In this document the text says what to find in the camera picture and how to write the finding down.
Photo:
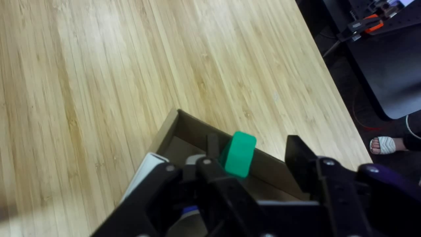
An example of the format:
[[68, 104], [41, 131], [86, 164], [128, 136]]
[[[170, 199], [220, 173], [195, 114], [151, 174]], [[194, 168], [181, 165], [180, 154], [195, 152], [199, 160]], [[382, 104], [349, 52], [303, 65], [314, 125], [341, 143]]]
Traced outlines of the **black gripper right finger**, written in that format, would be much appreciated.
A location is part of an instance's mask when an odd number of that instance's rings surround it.
[[324, 207], [335, 237], [421, 237], [421, 190], [399, 173], [376, 164], [349, 170], [299, 136], [287, 137], [286, 165]]

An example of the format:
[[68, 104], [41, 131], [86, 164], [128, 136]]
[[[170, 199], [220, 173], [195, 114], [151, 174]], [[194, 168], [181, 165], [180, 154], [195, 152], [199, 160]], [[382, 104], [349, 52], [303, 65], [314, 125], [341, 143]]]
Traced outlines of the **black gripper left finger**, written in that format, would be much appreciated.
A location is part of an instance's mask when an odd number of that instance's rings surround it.
[[91, 237], [164, 237], [197, 207], [209, 237], [273, 233], [262, 207], [243, 183], [211, 158], [195, 165], [161, 164], [94, 231]]

